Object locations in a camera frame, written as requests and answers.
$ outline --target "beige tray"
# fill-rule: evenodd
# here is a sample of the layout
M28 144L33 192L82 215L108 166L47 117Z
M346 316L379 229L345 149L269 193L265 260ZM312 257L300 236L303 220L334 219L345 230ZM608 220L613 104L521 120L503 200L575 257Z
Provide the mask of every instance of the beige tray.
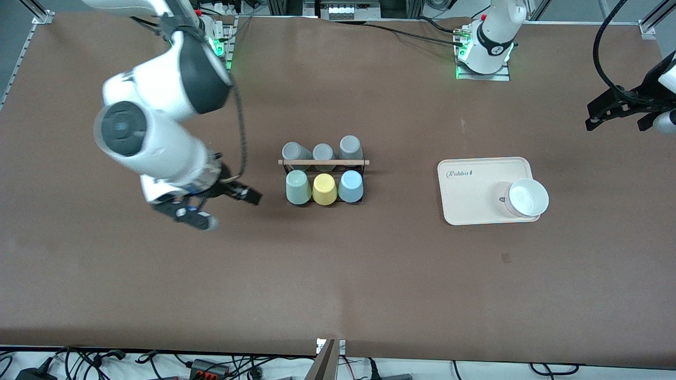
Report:
M535 222L520 218L504 205L509 186L533 178L531 165L521 157L444 160L437 166L443 217L454 226L466 224Z

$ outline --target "brown table surface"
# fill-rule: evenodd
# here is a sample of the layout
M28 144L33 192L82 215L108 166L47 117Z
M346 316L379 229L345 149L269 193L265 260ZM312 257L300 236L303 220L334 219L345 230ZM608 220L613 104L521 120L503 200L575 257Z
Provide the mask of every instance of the brown table surface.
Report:
M449 20L446 26L466 19ZM387 25L449 38L422 22ZM605 90L597 26L524 25L511 82L456 80L448 46L364 26L256 18L238 41L258 207L215 233L144 202L99 151L101 85L166 50L125 18L40 26L0 113L0 343L674 366L674 140L637 117L585 130ZM602 63L632 87L660 60L637 27ZM239 164L234 102L185 126ZM357 135L365 202L289 205L281 147ZM453 227L437 163L521 156L549 190L535 223Z

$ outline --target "white floor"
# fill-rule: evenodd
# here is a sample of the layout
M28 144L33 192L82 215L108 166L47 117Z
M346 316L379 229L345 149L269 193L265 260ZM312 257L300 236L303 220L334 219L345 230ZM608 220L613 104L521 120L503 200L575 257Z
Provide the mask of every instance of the white floor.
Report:
M51 354L47 352L16 352L11 354L13 362L2 379L15 379L19 371L25 368L38 368L46 358ZM71 354L69 365L73 366L76 355ZM107 358L103 361L101 370L111 380L152 380L157 379L149 363L137 364L135 359L139 354L129 354L123 361L117 361L114 358ZM180 355L181 359L194 360L200 358L212 362L229 362L230 356L197 356ZM371 370L368 360L364 358L350 358L357 360L351 363L355 379L366 377L370 379ZM154 359L158 373L163 378L188 379L189 369L181 364L172 355L158 355ZM5 368L7 361L0 362L0 373ZM340 360L337 380L352 380L350 372L342 360ZM457 380L452 367L452 363L445 360L399 360L399 359L376 359L379 373L382 377L411 374L414 380ZM294 379L304 379L312 361L307 358L297 360L276 359L261 366L263 380L278 380L287 377ZM84 375L84 367L79 372L78 379ZM49 373L56 376L59 380L66 379L64 364L54 360L49 369ZM553 371L569 371L569 366L550 366ZM463 380L549 380L547 377L539 376L533 373L526 363L496 363L496 362L458 362L458 371ZM87 378L89 380L98 379L95 371L90 371ZM566 380L660 380L676 379L676 371L652 370L652 369L620 369L611 367L582 366L577 373L569 376L557 376L557 379Z

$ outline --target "white bowl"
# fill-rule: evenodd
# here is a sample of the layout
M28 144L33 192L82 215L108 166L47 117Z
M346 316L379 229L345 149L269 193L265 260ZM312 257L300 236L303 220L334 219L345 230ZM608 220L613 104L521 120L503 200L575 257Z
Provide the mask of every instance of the white bowl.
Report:
M516 216L538 216L549 206L549 194L541 183L524 178L514 182L505 197L507 209Z

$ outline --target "yellow cup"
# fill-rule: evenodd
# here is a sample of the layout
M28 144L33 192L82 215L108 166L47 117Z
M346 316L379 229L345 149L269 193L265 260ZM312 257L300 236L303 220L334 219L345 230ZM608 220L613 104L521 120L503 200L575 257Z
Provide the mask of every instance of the yellow cup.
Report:
M338 190L336 181L329 174L319 174L312 183L312 199L322 206L328 206L336 201Z

